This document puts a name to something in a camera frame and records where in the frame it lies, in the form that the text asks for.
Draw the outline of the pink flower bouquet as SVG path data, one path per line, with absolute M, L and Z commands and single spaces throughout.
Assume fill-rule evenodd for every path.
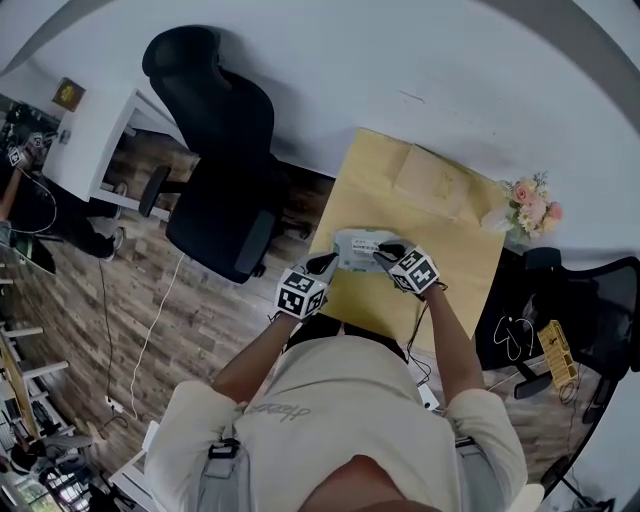
M 563 220 L 562 206 L 550 200 L 547 172 L 505 182 L 503 186 L 509 206 L 509 233 L 516 241 L 528 242 L 551 233 Z

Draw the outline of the white vase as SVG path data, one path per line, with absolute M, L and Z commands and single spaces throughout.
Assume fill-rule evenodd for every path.
M 483 216 L 480 225 L 490 233 L 507 233 L 513 228 L 513 213 L 514 210 L 509 205 L 492 209 Z

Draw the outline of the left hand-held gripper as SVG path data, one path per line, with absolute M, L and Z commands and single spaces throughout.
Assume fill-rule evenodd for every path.
M 278 283 L 274 307 L 298 320 L 315 315 L 326 302 L 339 265 L 339 254 L 310 253 L 286 269 Z

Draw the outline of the white stool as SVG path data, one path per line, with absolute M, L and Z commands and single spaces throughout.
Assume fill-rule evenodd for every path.
M 545 495 L 541 484 L 527 484 L 514 502 L 516 512 L 537 512 Z

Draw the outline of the black office chair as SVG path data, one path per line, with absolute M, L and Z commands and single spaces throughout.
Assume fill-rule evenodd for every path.
M 271 100 L 220 66 L 219 46 L 214 30 L 182 26 L 157 35 L 143 55 L 144 74 L 199 160 L 185 182 L 170 180 L 167 166 L 156 168 L 138 211 L 147 217 L 160 195 L 177 195 L 167 239 L 207 269 L 243 284 L 264 272 L 289 184 L 271 153 Z
M 482 368 L 514 366 L 527 395 L 544 389 L 550 374 L 527 363 L 542 355 L 537 333 L 550 320 L 560 323 L 575 362 L 611 382 L 640 372 L 640 259 L 569 270 L 555 248 L 503 249 L 474 333 Z

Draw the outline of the white wet wipes packet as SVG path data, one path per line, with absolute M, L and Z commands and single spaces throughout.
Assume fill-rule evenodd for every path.
M 339 255 L 338 268 L 349 272 L 381 273 L 384 269 L 373 254 L 379 245 L 398 239 L 393 232 L 378 229 L 347 228 L 336 231 L 333 251 Z

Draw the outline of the person's right forearm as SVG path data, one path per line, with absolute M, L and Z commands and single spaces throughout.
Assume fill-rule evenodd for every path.
M 431 314 L 434 347 L 445 403 L 460 393 L 483 389 L 484 377 L 475 344 L 466 334 L 438 284 L 422 294 Z

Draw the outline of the beige flat box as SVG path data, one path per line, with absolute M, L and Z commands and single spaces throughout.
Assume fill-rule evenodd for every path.
M 454 220 L 463 212 L 471 185 L 472 177 L 468 172 L 412 145 L 393 188 L 414 207 Z

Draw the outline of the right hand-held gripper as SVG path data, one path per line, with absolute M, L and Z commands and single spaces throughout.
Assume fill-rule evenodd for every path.
M 420 246 L 415 247 L 405 239 L 381 243 L 373 258 L 402 291 L 418 297 L 440 278 L 431 257 Z

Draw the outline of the white desk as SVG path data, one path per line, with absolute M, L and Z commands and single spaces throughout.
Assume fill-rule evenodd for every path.
M 150 131 L 186 144 L 171 116 L 138 90 L 90 90 L 75 111 L 64 114 L 42 168 L 44 176 L 85 202 L 95 198 L 137 210 L 138 200 L 116 194 L 103 179 L 121 136 L 130 121 L 140 117 Z

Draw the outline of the brown framed picture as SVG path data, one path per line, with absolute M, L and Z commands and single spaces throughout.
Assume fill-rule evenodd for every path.
M 85 93 L 85 88 L 63 77 L 56 87 L 52 102 L 69 112 L 75 112 Z

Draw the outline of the person in grey top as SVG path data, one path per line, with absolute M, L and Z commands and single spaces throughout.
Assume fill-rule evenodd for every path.
M 374 460 L 400 493 L 441 512 L 503 512 L 527 482 L 502 400 L 456 396 L 444 416 L 424 408 L 405 363 L 360 337 L 288 350 L 265 393 L 241 406 L 198 381 L 179 384 L 149 447 L 145 476 L 165 512 L 205 506 L 210 447 L 233 435 L 248 459 L 256 512 L 299 512 L 355 456 Z

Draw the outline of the yellow organizer box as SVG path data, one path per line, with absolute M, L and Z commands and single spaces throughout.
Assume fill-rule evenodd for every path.
M 537 336 L 555 388 L 560 390 L 576 380 L 578 370 L 560 323 L 550 320 Z

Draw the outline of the person's left forearm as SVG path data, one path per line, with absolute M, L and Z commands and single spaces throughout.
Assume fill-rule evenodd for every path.
M 258 393 L 299 320 L 279 313 L 270 325 L 216 375 L 212 388 L 240 404 Z

